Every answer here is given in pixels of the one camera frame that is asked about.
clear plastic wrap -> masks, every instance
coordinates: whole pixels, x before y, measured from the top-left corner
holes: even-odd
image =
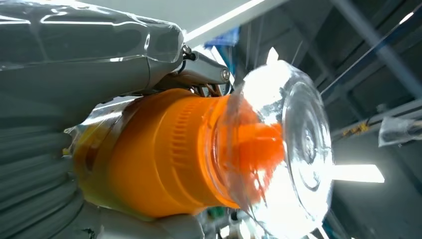
[[[385,117],[378,135],[378,146],[422,140],[422,121]]]
[[[284,61],[260,67],[230,96],[217,125],[230,197],[277,238],[320,226],[331,201],[331,140],[311,79]]]
[[[0,70],[52,62],[175,62],[183,34],[174,23],[66,0],[0,1]]]

